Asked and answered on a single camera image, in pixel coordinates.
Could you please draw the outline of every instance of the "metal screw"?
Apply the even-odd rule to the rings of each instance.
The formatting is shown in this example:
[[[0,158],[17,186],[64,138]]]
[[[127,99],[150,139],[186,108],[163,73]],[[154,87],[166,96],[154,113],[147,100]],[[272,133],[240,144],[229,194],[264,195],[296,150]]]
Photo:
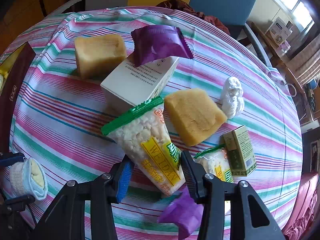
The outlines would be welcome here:
[[[248,187],[248,186],[249,186],[249,183],[248,183],[247,181],[245,181],[245,180],[241,180],[241,181],[240,181],[240,186],[241,186],[241,187]]]
[[[75,180],[69,180],[68,182],[67,182],[67,186],[69,186],[69,187],[73,187],[74,185],[76,184],[76,181]]]
[[[214,178],[214,175],[213,175],[212,173],[206,173],[206,174],[204,175],[204,177],[205,177],[206,179],[213,179],[213,178]]]
[[[111,174],[110,174],[110,173],[103,173],[103,174],[101,175],[101,177],[102,177],[103,179],[111,179]]]

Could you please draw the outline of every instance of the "striped tablecloth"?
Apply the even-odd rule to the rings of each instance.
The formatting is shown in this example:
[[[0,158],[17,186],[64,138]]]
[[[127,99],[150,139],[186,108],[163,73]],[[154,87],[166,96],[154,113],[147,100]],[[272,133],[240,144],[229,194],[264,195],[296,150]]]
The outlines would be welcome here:
[[[100,133],[101,126],[115,116],[107,111],[100,80],[82,81],[78,77],[74,38],[120,34],[129,55],[134,48],[131,31],[153,24],[179,27],[195,56],[193,60],[180,59],[162,96],[198,87],[219,104],[226,78],[236,76],[241,81],[244,112],[228,120],[203,143],[188,149],[195,154],[212,147],[222,134],[246,125],[258,164],[246,179],[282,228],[299,187],[302,142],[296,109],[280,74],[209,23],[184,12],[157,7],[112,8],[50,17],[21,34],[2,55],[0,62],[25,41],[36,52],[19,93],[10,135],[10,149],[38,160],[47,175],[47,199],[32,205],[36,218],[41,217],[66,181],[93,180],[124,155],[120,147]],[[164,114],[172,141],[186,149]],[[5,192],[13,196],[8,171],[4,170],[1,180]],[[175,197],[161,198],[160,192],[135,168],[127,196],[122,203],[113,205],[118,238],[177,239],[178,228],[174,224],[156,222]],[[23,216],[33,225],[27,211]],[[90,202],[85,206],[85,232],[91,239]],[[224,238],[228,239],[229,234],[227,214]],[[194,232],[188,239],[196,238]]]

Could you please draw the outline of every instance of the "small green box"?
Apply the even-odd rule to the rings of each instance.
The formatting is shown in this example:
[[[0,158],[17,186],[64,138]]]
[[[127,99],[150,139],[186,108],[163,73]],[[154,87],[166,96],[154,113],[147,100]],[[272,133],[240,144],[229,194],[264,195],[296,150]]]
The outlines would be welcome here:
[[[223,135],[233,176],[248,176],[256,167],[249,133],[245,125]]]

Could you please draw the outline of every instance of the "white plastic bag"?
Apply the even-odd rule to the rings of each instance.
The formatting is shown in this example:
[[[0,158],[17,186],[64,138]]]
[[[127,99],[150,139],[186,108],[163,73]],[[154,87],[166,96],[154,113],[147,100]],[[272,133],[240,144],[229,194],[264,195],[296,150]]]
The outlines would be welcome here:
[[[118,143],[140,170],[166,195],[185,182],[181,151],[171,142],[163,118],[163,99],[156,97],[106,124],[102,133]]]
[[[221,92],[222,111],[229,118],[238,116],[244,110],[243,89],[236,77],[229,77]]]
[[[195,159],[196,163],[200,163],[206,172],[212,173],[222,181],[233,182],[224,144],[198,153]]]

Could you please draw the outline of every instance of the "white box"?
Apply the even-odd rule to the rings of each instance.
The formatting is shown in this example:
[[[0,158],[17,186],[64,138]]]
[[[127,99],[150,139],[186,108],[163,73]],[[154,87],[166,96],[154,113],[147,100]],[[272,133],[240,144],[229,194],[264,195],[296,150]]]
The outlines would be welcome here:
[[[286,27],[285,23],[278,17],[266,31],[266,35],[280,46],[291,34],[291,31]]]
[[[131,54],[100,84],[107,103],[122,114],[158,96],[178,62],[178,57],[167,57],[135,68]]]

